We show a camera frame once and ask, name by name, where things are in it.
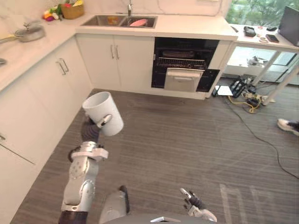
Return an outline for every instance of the sink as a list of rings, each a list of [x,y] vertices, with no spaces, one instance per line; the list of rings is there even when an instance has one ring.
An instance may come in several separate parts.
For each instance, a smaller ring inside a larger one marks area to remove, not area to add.
[[[125,18],[124,15],[95,15],[82,26],[109,26],[117,27]]]
[[[140,27],[131,27],[130,24],[137,20],[147,19],[147,23]],[[157,21],[156,16],[127,16],[120,24],[121,27],[131,27],[131,28],[155,28]]]

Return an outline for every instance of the trees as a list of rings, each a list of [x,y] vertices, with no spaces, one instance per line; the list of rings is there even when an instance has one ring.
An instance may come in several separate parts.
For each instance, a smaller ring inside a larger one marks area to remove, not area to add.
[[[299,9],[298,0],[232,0],[226,20],[233,24],[278,26],[285,6]]]

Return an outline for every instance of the robotic hand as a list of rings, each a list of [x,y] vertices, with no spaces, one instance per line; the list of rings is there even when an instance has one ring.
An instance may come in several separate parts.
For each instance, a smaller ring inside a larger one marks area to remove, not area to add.
[[[184,207],[187,209],[189,216],[217,222],[216,216],[206,209],[203,202],[192,191],[188,192],[184,188],[181,188],[180,191],[186,196]]]

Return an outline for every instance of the person's foot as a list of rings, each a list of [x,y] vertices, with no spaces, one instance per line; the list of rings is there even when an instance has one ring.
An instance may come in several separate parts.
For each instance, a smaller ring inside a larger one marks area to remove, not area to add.
[[[278,119],[277,125],[284,131],[293,132],[299,136],[299,121],[291,121],[285,119]]]

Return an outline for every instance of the white mug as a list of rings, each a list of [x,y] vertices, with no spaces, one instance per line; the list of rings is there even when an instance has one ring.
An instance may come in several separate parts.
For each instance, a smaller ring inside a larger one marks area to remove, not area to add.
[[[112,115],[112,119],[102,127],[101,131],[105,136],[116,135],[122,130],[123,121],[110,92],[99,92],[92,95],[84,101],[82,107],[96,124],[106,115]]]

